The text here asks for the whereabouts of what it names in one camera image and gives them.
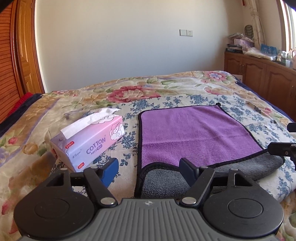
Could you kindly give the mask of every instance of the gray gripper plate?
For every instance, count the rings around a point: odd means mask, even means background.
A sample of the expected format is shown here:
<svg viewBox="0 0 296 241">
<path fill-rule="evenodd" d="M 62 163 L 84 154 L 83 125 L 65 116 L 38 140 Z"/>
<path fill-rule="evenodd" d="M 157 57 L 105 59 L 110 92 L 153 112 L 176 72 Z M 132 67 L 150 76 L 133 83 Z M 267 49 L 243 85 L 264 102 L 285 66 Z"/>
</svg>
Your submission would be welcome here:
<svg viewBox="0 0 296 241">
<path fill-rule="evenodd" d="M 33 241 L 22 237 L 20 241 Z M 123 199 L 102 209 L 81 232 L 63 241 L 235 241 L 209 227 L 198 210 L 173 199 Z M 256 241 L 279 241 L 274 235 Z"/>
</svg>

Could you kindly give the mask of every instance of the curtain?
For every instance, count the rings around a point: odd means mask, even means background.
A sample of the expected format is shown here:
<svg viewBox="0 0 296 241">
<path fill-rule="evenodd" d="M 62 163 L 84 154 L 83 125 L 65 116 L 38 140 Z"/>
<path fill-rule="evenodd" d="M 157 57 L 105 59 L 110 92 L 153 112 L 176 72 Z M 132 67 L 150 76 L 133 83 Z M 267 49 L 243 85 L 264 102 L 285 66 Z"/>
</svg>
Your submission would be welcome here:
<svg viewBox="0 0 296 241">
<path fill-rule="evenodd" d="M 252 17 L 255 47 L 257 49 L 261 49 L 261 44 L 265 44 L 265 37 L 264 37 L 264 32 L 263 32 L 262 24 L 259 17 L 258 1 L 245 0 L 245 2 L 249 8 L 249 12 Z"/>
</svg>

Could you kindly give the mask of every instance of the electrical outlet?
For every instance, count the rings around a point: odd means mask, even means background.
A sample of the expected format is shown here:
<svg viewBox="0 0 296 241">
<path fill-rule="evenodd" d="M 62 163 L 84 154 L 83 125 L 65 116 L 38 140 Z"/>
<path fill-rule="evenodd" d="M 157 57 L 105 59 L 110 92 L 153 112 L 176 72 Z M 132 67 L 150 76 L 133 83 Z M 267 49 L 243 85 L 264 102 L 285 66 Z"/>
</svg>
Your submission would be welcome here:
<svg viewBox="0 0 296 241">
<path fill-rule="evenodd" d="M 190 36 L 190 37 L 193 36 L 193 32 L 192 32 L 192 30 L 187 30 L 187 36 Z"/>
</svg>

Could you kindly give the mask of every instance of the purple towel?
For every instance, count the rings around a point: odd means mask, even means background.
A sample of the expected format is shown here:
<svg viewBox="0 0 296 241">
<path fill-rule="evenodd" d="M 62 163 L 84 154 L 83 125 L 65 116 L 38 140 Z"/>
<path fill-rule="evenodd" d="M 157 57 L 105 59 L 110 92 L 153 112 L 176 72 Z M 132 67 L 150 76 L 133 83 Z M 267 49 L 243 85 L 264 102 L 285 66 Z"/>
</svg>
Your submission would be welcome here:
<svg viewBox="0 0 296 241">
<path fill-rule="evenodd" d="M 246 157 L 262 148 L 238 121 L 218 105 L 144 111 L 139 115 L 140 167 L 182 157 L 197 167 Z"/>
</svg>

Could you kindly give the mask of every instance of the round black disc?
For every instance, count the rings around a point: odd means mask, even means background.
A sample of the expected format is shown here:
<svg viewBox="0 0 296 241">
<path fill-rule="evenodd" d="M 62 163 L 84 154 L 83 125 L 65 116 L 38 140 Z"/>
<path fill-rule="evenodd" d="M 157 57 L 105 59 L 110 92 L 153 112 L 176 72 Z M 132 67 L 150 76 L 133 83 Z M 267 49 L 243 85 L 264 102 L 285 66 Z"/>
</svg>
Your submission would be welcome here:
<svg viewBox="0 0 296 241">
<path fill-rule="evenodd" d="M 283 222 L 281 205 L 263 189 L 229 188 L 203 206 L 205 219 L 215 229 L 238 238 L 260 238 L 276 233 Z"/>
<path fill-rule="evenodd" d="M 94 215 L 94 205 L 81 194 L 46 187 L 24 197 L 14 214 L 21 234 L 58 240 L 83 229 Z"/>
</svg>

